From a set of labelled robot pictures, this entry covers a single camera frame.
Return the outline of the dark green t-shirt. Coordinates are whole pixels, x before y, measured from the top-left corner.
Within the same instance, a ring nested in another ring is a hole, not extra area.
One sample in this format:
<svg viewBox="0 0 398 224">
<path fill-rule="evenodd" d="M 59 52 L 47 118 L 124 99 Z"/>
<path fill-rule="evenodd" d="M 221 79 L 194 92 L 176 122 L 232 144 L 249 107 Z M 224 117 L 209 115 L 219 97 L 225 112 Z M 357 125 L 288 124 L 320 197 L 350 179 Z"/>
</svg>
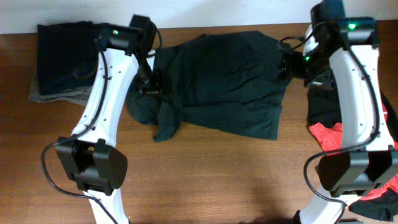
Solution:
<svg viewBox="0 0 398 224">
<path fill-rule="evenodd" d="M 158 127 L 157 142 L 171 139 L 183 122 L 275 140 L 290 81 L 283 60 L 277 41 L 259 31 L 202 35 L 160 49 L 154 70 L 163 94 L 130 88 L 127 108 L 139 123 Z"/>
</svg>

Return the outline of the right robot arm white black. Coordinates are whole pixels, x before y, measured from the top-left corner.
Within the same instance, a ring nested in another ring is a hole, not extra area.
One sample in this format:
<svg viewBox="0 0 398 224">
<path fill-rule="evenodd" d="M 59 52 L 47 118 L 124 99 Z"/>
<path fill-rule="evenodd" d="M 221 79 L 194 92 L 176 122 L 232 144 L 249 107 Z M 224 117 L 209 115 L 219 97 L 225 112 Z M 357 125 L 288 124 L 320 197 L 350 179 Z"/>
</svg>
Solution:
<svg viewBox="0 0 398 224">
<path fill-rule="evenodd" d="M 340 223 L 345 210 L 397 174 L 397 150 L 383 114 L 377 65 L 379 39 L 372 17 L 347 17 L 341 1 L 324 0 L 311 11 L 299 46 L 280 47 L 286 69 L 306 85 L 331 74 L 343 125 L 340 149 L 320 152 L 320 187 L 294 223 Z"/>
</svg>

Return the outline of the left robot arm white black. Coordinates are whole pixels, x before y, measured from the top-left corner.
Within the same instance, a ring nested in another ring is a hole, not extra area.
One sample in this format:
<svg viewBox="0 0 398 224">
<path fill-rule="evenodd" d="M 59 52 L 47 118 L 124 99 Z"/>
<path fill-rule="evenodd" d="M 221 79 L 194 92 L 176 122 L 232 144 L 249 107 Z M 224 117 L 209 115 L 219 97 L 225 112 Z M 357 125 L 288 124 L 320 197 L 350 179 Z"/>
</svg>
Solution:
<svg viewBox="0 0 398 224">
<path fill-rule="evenodd" d="M 130 88 L 159 95 L 159 74 L 153 71 L 159 34 L 149 17 L 134 15 L 127 27 L 107 24 L 95 39 L 98 65 L 85 110 L 69 138 L 51 146 L 69 180 L 90 201 L 96 223 L 129 223 L 121 186 L 127 157 L 116 149 L 121 111 Z"/>
</svg>

